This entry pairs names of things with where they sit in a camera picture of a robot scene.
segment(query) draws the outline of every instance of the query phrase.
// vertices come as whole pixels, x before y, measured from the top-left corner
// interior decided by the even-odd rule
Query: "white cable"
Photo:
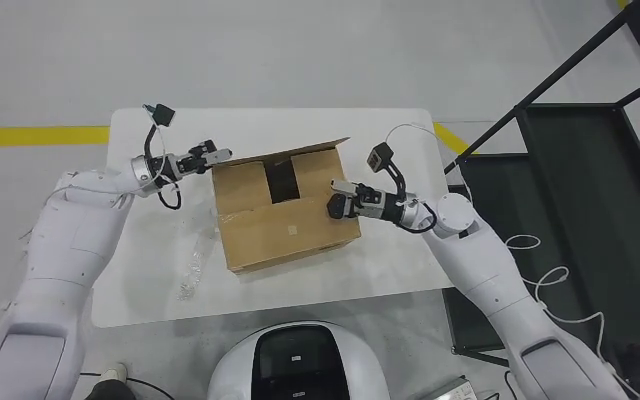
[[[537,243],[535,245],[532,246],[524,246],[524,247],[514,247],[514,246],[509,246],[508,243],[515,239],[515,238],[519,238],[519,237],[527,237],[527,238],[532,238],[537,240]],[[540,244],[542,243],[542,241],[537,237],[537,236],[533,236],[533,235],[515,235],[510,237],[509,239],[507,239],[505,241],[505,245],[507,245],[507,247],[511,250],[530,250],[530,249],[534,249],[536,247],[538,247]],[[551,282],[545,282],[545,280],[552,275],[554,272],[556,271],[560,271],[563,270],[565,271],[565,273],[560,276],[558,279],[556,279],[555,281],[551,281]],[[564,265],[555,267],[551,270],[549,270],[546,274],[544,274],[542,276],[542,278],[540,278],[538,280],[538,282],[531,282],[527,279],[522,278],[522,280],[525,283],[529,283],[532,285],[535,285],[535,289],[534,289],[534,297],[536,299],[536,301],[538,302],[538,304],[541,305],[542,309],[544,310],[544,312],[551,317],[552,319],[558,321],[558,322],[562,322],[565,324],[581,324],[584,322],[588,322],[591,321],[592,319],[598,318],[600,317],[600,329],[598,332],[598,341],[596,343],[596,355],[598,356],[598,358],[600,359],[600,361],[605,365],[605,367],[607,367],[607,369],[609,370],[609,372],[613,375],[613,377],[620,382],[620,384],[622,386],[624,386],[627,390],[629,390],[629,392],[631,392],[634,396],[636,396],[636,398],[640,399],[640,393],[638,393],[637,391],[635,391],[631,385],[629,385],[624,379],[622,379],[622,377],[620,375],[618,375],[618,372],[615,370],[615,368],[613,368],[613,366],[611,364],[609,364],[609,362],[607,362],[607,360],[604,359],[604,357],[602,356],[602,340],[604,337],[604,313],[602,311],[598,311],[586,318],[581,318],[581,319],[564,319],[564,318],[560,318],[556,315],[554,315],[549,308],[547,307],[547,305],[540,299],[540,287],[542,286],[551,286],[551,285],[555,285],[557,283],[566,281],[567,278],[569,277],[569,268],[567,268]]]
[[[387,133],[387,137],[384,139],[384,142],[387,143],[389,141],[389,138],[391,137],[391,134],[398,128],[402,128],[402,127],[410,127],[410,128],[415,128],[415,129],[420,129],[421,131],[425,131],[430,133],[431,135],[433,135],[434,138],[436,138],[440,143],[442,143],[447,149],[449,149],[449,146],[447,146],[447,144],[438,136],[435,134],[435,132],[427,129],[424,125],[412,122],[412,123],[404,123],[404,124],[400,124],[397,126],[394,126],[389,133]],[[460,164],[458,164],[456,162],[456,159],[453,159],[453,163],[458,167],[458,170],[460,171],[460,179],[462,179],[462,184],[464,185],[464,188],[466,189],[467,193],[469,193],[469,201],[471,202],[471,204],[473,204],[473,195],[471,194],[471,189],[469,189],[469,185],[467,185],[467,181],[464,180],[464,176],[462,175],[462,169],[460,168]]]
[[[532,245],[529,245],[529,246],[509,246],[509,242],[510,241],[512,241],[513,239],[520,239],[520,238],[533,239],[533,240],[536,241],[536,243],[532,244]],[[541,243],[542,243],[542,241],[537,236],[526,235],[526,234],[514,235],[514,236],[511,236],[509,239],[504,241],[504,244],[510,250],[531,250],[531,249],[535,249],[536,247],[540,246]]]
[[[150,186],[152,184],[155,183],[155,180],[162,175],[162,170],[164,169],[164,166],[166,164],[166,154],[167,154],[167,148],[165,146],[164,143],[164,136],[162,135],[162,131],[160,130],[160,127],[156,124],[156,121],[153,119],[153,115],[149,112],[149,110],[147,110],[144,106],[142,107],[147,115],[149,116],[149,118],[151,119],[151,123],[153,124],[153,126],[155,127],[156,131],[158,132],[158,136],[160,136],[160,142],[162,143],[162,163],[160,164],[160,169],[158,170],[158,172],[149,180],[149,182],[145,183],[144,185],[140,186],[137,189],[134,190],[129,190],[126,192],[116,192],[116,191],[108,191],[108,190],[98,190],[98,189],[90,189],[90,188],[85,188],[85,187],[81,187],[81,186],[73,186],[73,185],[69,185],[69,186],[65,186],[62,188],[58,188],[56,190],[54,190],[53,192],[51,192],[51,194],[49,194],[49,196],[45,199],[44,204],[47,204],[47,201],[49,201],[49,199],[51,198],[51,196],[53,196],[54,194],[61,192],[63,190],[67,190],[67,189],[75,189],[75,190],[84,190],[87,192],[93,192],[93,193],[101,193],[101,194],[113,194],[113,195],[119,195],[119,196],[124,196],[127,194],[132,194],[137,192],[138,190],[144,189],[147,186]],[[118,198],[115,202],[114,205],[118,203],[118,201],[120,200],[120,198]]]

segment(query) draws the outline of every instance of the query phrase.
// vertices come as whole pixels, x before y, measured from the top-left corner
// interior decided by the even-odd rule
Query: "gray floor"
[[[142,102],[174,107],[425,108],[472,140],[615,12],[613,0],[125,0],[0,3],[0,126],[107,125]],[[626,31],[545,101],[613,101],[640,82]],[[640,121],[640,105],[630,110]],[[522,151],[515,125],[483,148]],[[101,168],[105,146],[0,148],[0,301],[61,171]],[[444,159],[450,154],[443,149]],[[393,399],[466,374],[482,398],[510,398],[503,369],[450,354],[438,291],[138,326],[87,326],[85,371],[124,361],[179,399],[202,399],[238,340],[300,318],[364,337]],[[74,398],[93,378],[82,378]],[[141,398],[158,398],[139,391]]]

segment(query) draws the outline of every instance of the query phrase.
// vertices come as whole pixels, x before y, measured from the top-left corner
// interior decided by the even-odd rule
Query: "black shelf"
[[[624,109],[534,104],[517,120],[586,301],[611,343],[640,343],[640,145]]]
[[[535,249],[512,251],[523,277],[537,281],[558,265],[568,265],[573,272],[570,257],[558,244],[556,223],[546,210],[526,154],[470,156],[461,169],[474,207],[503,241],[518,234],[535,235],[541,240]],[[451,189],[461,191],[460,187]],[[556,315],[577,319],[592,313],[583,305],[580,287],[580,280],[573,274],[566,282],[542,288],[540,293]],[[454,346],[473,351],[503,348],[486,317],[457,289],[445,290],[444,296]],[[597,324],[563,328],[595,349]]]

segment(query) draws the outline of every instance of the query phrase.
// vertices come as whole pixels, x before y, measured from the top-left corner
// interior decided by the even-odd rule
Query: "yellow floor line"
[[[0,147],[107,143],[109,143],[108,126],[0,128]]]
[[[444,144],[447,145],[451,150],[453,150],[456,154],[460,154],[469,147],[467,142],[460,139],[456,135],[453,134],[449,129],[445,128],[441,124],[434,122],[433,127],[435,129],[435,134],[442,140]]]

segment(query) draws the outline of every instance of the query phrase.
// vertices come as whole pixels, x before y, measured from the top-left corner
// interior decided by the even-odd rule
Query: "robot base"
[[[301,321],[258,331],[218,363],[209,400],[389,400],[373,350],[346,329]]]

